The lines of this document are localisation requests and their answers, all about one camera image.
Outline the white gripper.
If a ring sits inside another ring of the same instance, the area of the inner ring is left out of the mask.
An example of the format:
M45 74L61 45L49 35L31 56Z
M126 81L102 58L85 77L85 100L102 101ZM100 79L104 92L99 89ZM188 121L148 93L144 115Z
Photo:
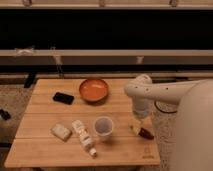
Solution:
M132 100L132 110L137 119L144 119L150 113L150 101L142 98L134 98ZM138 124L131 124L130 128L135 135L140 134L141 127Z

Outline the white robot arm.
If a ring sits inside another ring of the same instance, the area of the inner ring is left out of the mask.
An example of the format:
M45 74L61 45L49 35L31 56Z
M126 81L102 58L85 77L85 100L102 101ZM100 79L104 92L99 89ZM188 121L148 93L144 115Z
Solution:
M148 101L176 104L170 171L213 171L213 79L152 83L142 74L124 86L133 113L148 115Z

